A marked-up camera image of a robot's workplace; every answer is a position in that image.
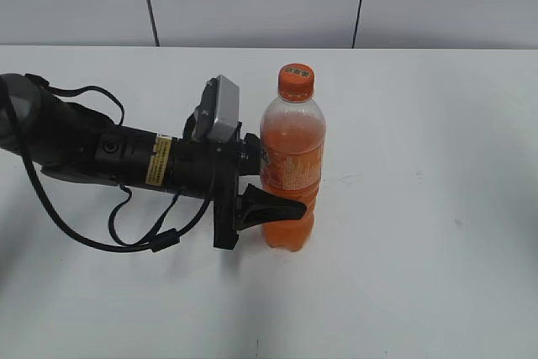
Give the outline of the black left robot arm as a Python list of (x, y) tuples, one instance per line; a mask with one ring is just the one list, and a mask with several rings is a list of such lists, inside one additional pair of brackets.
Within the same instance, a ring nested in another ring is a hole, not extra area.
[(112, 244), (90, 240), (66, 224), (47, 197), (40, 175), (64, 182), (134, 188), (202, 200), (214, 212), (214, 246), (231, 250), (239, 233), (280, 220), (298, 220), (306, 206), (239, 179), (261, 169), (261, 142), (242, 134), (239, 88), (227, 77), (210, 79), (188, 117), (181, 137), (130, 128), (122, 121), (75, 102), (79, 90), (52, 87), (32, 74), (1, 77), (1, 147), (20, 156), (29, 180), (55, 224), (93, 249), (130, 253), (162, 251), (176, 245), (184, 229), (163, 230), (156, 222), (128, 243), (110, 230)]

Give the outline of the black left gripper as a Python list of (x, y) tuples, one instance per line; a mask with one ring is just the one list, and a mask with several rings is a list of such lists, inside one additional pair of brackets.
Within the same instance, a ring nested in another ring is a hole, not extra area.
[(261, 171), (261, 140), (252, 133), (240, 138), (239, 122), (231, 138), (215, 149), (214, 243), (218, 249), (234, 249), (239, 232), (259, 224), (299, 220), (307, 205), (267, 193), (252, 184), (239, 192), (242, 176), (257, 176)]

